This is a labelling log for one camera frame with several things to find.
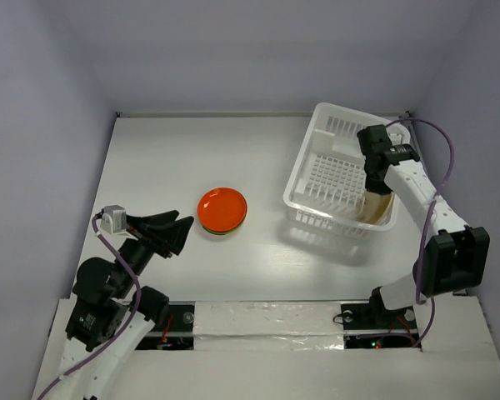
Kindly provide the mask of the orange plate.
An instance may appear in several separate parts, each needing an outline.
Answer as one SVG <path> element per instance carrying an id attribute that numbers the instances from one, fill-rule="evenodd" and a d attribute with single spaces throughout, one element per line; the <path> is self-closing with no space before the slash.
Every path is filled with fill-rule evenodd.
<path id="1" fill-rule="evenodd" d="M 241 225 L 247 212 L 245 197 L 230 187 L 217 187 L 206 192 L 197 205 L 201 225 L 218 231 Z"/>

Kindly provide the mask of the lime green plate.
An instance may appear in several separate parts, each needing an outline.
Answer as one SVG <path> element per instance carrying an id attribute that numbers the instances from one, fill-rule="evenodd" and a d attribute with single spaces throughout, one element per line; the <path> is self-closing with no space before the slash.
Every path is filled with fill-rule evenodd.
<path id="1" fill-rule="evenodd" d="M 203 226 L 202 225 L 202 228 L 208 232 L 208 233 L 211 233 L 213 235 L 217 235 L 217 236 L 223 236 L 223 235 L 227 235 L 227 234 L 230 234 L 230 233 L 234 233 L 236 232 L 239 228 L 241 227 L 241 225 L 239 226 L 236 226 L 232 229 L 228 229 L 228 230 L 223 230 L 223 231 L 218 231 L 218 230 L 212 230 L 212 229 L 209 229 L 208 227 L 206 226 Z"/>

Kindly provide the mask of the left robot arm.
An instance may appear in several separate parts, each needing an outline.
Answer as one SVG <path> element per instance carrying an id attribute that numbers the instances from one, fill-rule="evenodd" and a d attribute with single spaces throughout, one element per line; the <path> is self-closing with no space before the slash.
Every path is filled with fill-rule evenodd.
<path id="1" fill-rule="evenodd" d="M 95 236 L 115 258 L 90 257 L 77 270 L 76 302 L 49 398 L 106 399 L 136 349 L 192 348 L 194 305 L 172 303 L 138 277 L 153 256 L 178 255 L 193 222 L 176 210 L 134 217 L 116 205 L 93 216 Z"/>

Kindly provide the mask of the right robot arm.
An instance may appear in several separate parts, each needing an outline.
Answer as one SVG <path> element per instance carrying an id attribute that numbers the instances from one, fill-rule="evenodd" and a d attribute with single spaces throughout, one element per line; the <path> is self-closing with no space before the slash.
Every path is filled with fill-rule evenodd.
<path id="1" fill-rule="evenodd" d="M 400 310 L 479 286 L 490 245 L 487 230 L 470 226 L 451 209 L 428 178 L 418 153 L 409 144 L 393 144 L 386 126 L 365 127 L 357 139 L 365 158 L 367 191 L 398 197 L 421 233 L 412 271 L 372 290 L 368 320 L 385 327 Z"/>

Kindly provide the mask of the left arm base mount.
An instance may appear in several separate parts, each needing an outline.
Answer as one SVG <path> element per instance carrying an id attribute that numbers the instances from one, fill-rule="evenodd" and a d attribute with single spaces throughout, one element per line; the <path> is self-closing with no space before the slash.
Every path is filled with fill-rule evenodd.
<path id="1" fill-rule="evenodd" d="M 138 351 L 185 351 L 194 348 L 194 302 L 171 302 L 168 320 L 155 327 L 137 345 Z"/>

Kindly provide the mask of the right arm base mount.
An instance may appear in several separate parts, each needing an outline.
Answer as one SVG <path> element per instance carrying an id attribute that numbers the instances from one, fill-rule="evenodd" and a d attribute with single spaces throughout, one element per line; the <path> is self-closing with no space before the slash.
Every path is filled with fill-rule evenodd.
<path id="1" fill-rule="evenodd" d="M 413 307 L 387 310 L 380 288 L 366 302 L 346 302 L 332 321 L 342 326 L 346 349 L 418 347 L 420 338 Z"/>

